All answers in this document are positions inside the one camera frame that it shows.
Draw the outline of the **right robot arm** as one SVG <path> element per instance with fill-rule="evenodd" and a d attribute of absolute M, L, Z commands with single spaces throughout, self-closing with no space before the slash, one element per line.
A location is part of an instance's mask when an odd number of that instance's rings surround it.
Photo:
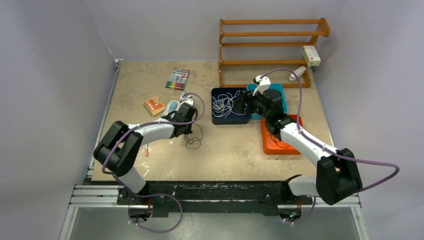
<path fill-rule="evenodd" d="M 363 183 L 354 155 L 347 148 L 328 146 L 304 130 L 297 120 L 285 113 L 281 93 L 267 89 L 263 93 L 242 90 L 234 105 L 239 112 L 262 117 L 271 136 L 294 147 L 316 167 L 315 177 L 296 176 L 288 180 L 280 196 L 288 204 L 300 196 L 319 197 L 334 205 L 360 192 Z"/>

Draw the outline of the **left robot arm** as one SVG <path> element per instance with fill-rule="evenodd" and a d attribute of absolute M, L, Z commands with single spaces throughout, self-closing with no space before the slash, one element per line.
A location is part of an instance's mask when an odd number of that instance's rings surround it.
<path fill-rule="evenodd" d="M 104 174 L 113 176 L 130 191 L 132 201 L 142 205 L 148 201 L 149 191 L 146 180 L 134 167 L 140 148 L 158 140 L 190 134 L 192 124 L 204 113 L 191 104 L 182 103 L 176 111 L 154 121 L 136 125 L 116 121 L 95 147 L 93 158 L 102 165 Z"/>

